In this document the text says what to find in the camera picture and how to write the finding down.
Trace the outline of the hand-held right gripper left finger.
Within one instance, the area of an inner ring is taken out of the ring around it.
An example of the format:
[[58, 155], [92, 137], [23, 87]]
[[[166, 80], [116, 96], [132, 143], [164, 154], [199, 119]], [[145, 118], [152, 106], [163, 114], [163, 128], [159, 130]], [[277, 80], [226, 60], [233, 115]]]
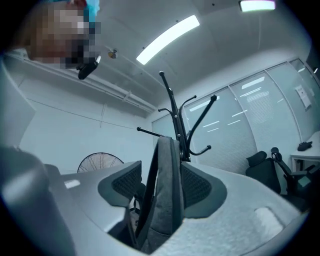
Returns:
[[53, 185], [62, 185], [84, 214], [108, 233], [126, 218], [130, 202], [142, 181], [142, 162], [127, 162], [95, 171], [60, 174], [44, 165]]

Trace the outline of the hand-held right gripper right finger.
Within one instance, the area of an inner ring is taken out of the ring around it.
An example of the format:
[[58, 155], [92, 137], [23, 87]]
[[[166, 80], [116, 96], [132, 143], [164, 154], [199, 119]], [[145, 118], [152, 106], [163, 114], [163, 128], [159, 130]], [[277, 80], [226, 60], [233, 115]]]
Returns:
[[192, 206], [205, 210], [186, 217], [156, 251], [157, 256], [275, 256], [303, 224], [301, 212], [261, 182], [196, 163], [183, 166], [222, 188]]

